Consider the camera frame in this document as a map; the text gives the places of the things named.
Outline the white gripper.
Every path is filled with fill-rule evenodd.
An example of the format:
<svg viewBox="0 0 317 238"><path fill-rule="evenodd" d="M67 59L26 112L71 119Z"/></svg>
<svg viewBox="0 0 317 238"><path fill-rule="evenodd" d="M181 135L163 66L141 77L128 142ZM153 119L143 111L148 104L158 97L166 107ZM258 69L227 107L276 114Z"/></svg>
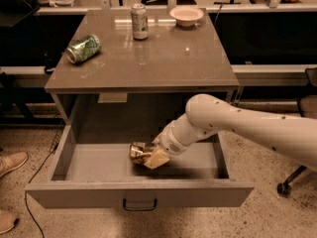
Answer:
<svg viewBox="0 0 317 238"><path fill-rule="evenodd" d="M169 155L180 155L186 151L189 142L190 123L187 120L173 120L156 136L154 140L146 143L147 148L155 149L145 161L148 169L156 169L169 161Z"/></svg>

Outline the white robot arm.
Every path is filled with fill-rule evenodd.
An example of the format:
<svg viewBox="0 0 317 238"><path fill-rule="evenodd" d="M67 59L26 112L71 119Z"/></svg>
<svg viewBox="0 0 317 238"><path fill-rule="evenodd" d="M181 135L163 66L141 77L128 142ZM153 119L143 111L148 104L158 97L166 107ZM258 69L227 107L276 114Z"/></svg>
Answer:
<svg viewBox="0 0 317 238"><path fill-rule="evenodd" d="M158 134L145 166L160 167L171 155L220 131L231 131L317 171L316 119L240 109L208 94L191 97L185 113Z"/></svg>

